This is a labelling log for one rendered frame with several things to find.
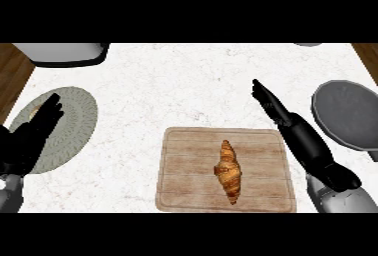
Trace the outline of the dark grey pan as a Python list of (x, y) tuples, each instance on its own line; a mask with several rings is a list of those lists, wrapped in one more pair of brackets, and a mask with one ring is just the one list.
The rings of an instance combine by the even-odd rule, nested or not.
[(378, 163), (378, 93), (356, 82), (331, 80), (313, 93), (312, 114), (328, 137)]

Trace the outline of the golden brown croissant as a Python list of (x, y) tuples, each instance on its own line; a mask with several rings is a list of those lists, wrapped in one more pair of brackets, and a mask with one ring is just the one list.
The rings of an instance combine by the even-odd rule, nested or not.
[(223, 187), (229, 203), (235, 205), (241, 195), (243, 172), (237, 160), (237, 153), (228, 140), (222, 142), (220, 161), (215, 166), (215, 175)]

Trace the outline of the wooden cutting board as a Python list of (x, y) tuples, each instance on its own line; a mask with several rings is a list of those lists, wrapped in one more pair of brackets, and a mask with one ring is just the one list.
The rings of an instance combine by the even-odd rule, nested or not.
[(280, 132), (169, 128), (157, 208), (170, 212), (294, 212), (296, 195)]

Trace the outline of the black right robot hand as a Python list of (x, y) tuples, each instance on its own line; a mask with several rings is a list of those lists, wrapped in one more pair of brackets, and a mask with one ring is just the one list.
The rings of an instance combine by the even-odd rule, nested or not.
[(331, 149), (306, 119), (285, 108), (281, 100), (257, 79), (253, 97), (278, 126), (291, 153), (306, 173), (337, 192), (358, 189), (362, 181), (356, 173), (337, 163)]

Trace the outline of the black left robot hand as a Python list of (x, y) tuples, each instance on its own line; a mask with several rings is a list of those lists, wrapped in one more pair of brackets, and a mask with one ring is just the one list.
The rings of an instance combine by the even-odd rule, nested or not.
[(61, 96), (54, 93), (30, 122), (14, 132), (0, 125), (0, 176), (24, 177), (39, 161), (46, 140), (64, 116)]

